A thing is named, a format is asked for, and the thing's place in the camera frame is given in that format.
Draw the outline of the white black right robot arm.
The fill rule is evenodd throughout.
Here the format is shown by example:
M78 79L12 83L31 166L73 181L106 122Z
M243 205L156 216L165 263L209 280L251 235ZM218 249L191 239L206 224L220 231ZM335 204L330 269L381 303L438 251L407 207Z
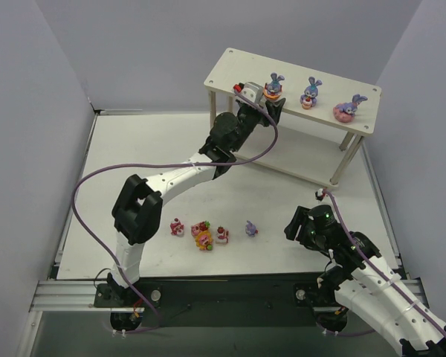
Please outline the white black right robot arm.
M390 268L364 234L335 219L331 206L297 207L288 240L329 258L310 303L333 303L370 325L400 356L446 356L446 322L436 317Z

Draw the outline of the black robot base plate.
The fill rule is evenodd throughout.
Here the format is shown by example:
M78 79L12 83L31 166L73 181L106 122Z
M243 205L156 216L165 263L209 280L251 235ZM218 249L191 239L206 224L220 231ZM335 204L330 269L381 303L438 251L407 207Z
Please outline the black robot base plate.
M306 327L341 331L348 310L322 295L315 273L142 277L133 289L97 285L94 306L121 331L161 327Z

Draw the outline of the purple bunny holding cupcake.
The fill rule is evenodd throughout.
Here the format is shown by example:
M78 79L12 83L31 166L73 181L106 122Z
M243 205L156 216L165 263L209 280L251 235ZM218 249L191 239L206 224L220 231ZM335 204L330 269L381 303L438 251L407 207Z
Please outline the purple bunny holding cupcake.
M318 87L323 84L321 80L309 77L309 86L306 87L300 96L300 103L303 109L311 109L317 104L317 96L319 94Z

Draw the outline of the pink bear strawberry toy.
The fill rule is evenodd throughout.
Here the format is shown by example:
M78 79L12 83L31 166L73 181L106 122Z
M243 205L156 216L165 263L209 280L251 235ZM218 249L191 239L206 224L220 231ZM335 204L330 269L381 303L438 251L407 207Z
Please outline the pink bear strawberry toy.
M174 218L170 223L171 234L182 237L184 235L184 225L179 218Z

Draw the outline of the white strawberry cake slice toy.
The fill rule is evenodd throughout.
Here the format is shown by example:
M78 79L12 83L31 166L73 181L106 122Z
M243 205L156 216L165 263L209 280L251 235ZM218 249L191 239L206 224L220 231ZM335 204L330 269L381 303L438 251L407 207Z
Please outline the white strawberry cake slice toy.
M219 226L216 230L216 244L226 245L229 242L229 230Z

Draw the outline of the small purple bunny toy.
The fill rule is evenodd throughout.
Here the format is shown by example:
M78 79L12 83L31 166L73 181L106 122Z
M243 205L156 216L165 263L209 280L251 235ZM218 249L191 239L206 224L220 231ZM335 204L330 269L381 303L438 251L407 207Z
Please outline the small purple bunny toy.
M245 233L249 237L255 237L259 233L259 231L256 228L255 224L248 220L245 226Z

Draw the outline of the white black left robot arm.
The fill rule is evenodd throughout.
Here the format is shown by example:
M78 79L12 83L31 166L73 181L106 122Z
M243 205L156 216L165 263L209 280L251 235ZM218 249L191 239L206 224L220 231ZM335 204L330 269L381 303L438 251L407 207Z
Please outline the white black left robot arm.
M236 162L238 151L256 126L279 123L285 99L267 101L261 112L240 102L236 115L223 112L215 119L202 148L184 162L183 167L148 178L127 178L112 209L117 230L115 264L107 283L120 298L131 293L130 286L140 279L140 261L145 243L161 225L164 205L190 188L225 174Z

